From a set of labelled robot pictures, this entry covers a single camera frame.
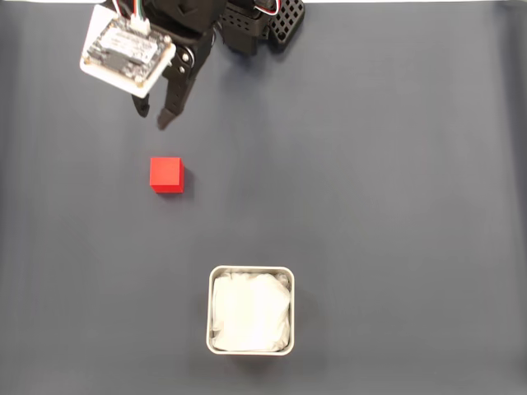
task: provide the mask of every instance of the red cube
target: red cube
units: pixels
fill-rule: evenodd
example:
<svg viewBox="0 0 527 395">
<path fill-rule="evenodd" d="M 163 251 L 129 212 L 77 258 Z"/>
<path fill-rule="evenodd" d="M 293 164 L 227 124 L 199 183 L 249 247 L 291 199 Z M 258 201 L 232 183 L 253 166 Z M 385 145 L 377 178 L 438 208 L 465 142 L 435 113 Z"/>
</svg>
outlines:
<svg viewBox="0 0 527 395">
<path fill-rule="evenodd" d="M 151 158 L 150 186 L 156 193 L 182 193 L 184 165 L 181 158 Z"/>
</svg>

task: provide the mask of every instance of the white tissue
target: white tissue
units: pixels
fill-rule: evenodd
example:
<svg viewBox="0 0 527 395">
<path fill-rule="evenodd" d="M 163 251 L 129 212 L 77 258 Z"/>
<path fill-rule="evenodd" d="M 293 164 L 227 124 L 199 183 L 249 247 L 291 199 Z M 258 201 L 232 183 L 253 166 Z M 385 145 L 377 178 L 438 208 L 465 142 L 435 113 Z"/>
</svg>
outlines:
<svg viewBox="0 0 527 395">
<path fill-rule="evenodd" d="M 289 344 L 287 276 L 226 273 L 214 281 L 212 344 L 224 351 L 280 351 Z"/>
</svg>

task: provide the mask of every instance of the tabletop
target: tabletop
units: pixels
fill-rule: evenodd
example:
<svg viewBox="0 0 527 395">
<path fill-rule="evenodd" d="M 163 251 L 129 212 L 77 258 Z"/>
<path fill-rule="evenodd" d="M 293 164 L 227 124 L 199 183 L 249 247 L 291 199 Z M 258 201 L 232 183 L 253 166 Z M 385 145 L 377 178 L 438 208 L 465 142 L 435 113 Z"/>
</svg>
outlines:
<svg viewBox="0 0 527 395">
<path fill-rule="evenodd" d="M 87 5 L 0 3 L 0 394 L 520 394 L 525 121 L 493 2 L 309 5 L 217 42 L 164 132 L 83 74 Z M 186 190 L 156 195 L 153 156 Z M 286 266 L 296 344 L 214 355 L 208 275 Z"/>
</svg>

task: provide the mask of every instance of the colored wire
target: colored wire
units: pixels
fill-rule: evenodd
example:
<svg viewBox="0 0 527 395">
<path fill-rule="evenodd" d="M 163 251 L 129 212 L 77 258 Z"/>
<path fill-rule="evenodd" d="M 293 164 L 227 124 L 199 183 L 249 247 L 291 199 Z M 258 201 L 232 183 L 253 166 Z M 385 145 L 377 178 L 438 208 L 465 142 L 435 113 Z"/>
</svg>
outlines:
<svg viewBox="0 0 527 395">
<path fill-rule="evenodd" d="M 142 4 L 141 0 L 133 0 L 133 13 L 136 16 L 139 16 L 139 19 L 144 19 L 144 15 L 142 13 Z"/>
<path fill-rule="evenodd" d="M 263 12 L 264 14 L 275 16 L 280 12 L 280 0 L 276 0 L 276 4 L 277 4 L 277 9 L 275 11 L 268 10 L 267 8 L 263 8 L 259 6 L 254 6 L 254 8 L 256 8 L 258 11 Z"/>
<path fill-rule="evenodd" d="M 123 16 L 123 13 L 121 12 L 121 7 L 119 7 L 119 3 L 117 0 L 112 0 L 112 3 L 114 4 L 115 11 L 119 14 L 119 16 Z"/>
</svg>

